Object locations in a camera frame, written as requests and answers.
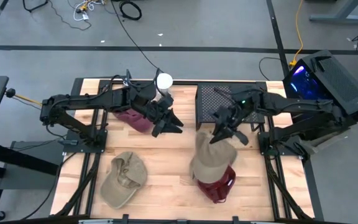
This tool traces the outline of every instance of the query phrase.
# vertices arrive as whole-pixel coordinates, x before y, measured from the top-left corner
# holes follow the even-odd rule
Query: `khaki cap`
[[[134,152],[123,152],[111,161],[111,171],[102,183],[100,195],[112,208],[121,208],[146,179],[143,161]]]
[[[196,154],[190,162],[191,177],[206,184],[220,180],[237,157],[236,149],[226,140],[210,144],[212,137],[209,133],[197,132]]]

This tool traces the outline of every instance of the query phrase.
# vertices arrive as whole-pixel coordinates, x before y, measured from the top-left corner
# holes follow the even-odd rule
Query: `concrete floor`
[[[32,7],[42,1],[26,2]],[[73,26],[86,27],[73,20],[73,9],[66,1],[52,2],[64,20]],[[285,49],[299,47],[294,23],[299,2],[273,0]],[[140,46],[277,48],[265,1],[146,0],[137,3],[143,18],[137,22],[125,20],[123,24]],[[305,49],[354,50],[354,43],[347,38],[358,34],[358,25],[319,24],[308,20],[310,14],[336,12],[343,4],[344,1],[306,1],[303,4],[299,25]],[[20,1],[10,0],[0,16],[0,45],[133,46],[115,15],[95,6],[89,18],[92,23],[89,30],[73,30],[60,22],[50,4],[29,14]],[[174,78],[228,80],[263,80],[258,69],[259,60],[266,56],[278,57],[278,54],[238,52],[145,54]],[[293,55],[286,56],[288,61],[292,60]],[[358,80],[358,55],[336,57]],[[152,78],[155,73],[136,51],[0,50],[0,75],[10,78],[8,87],[35,100],[69,93],[77,77],[123,74],[127,68],[136,78]],[[264,61],[262,70],[271,80],[283,78],[279,61]],[[65,133],[58,127],[54,131]],[[3,99],[0,105],[1,145],[9,146],[11,141],[49,139],[53,136],[41,126],[37,110]],[[358,223],[358,125],[344,133],[343,141],[313,155],[311,160],[325,220]],[[46,194],[46,190],[6,191],[0,209],[7,212],[7,220],[17,220],[38,207]],[[34,217],[46,217],[51,204],[52,197]]]

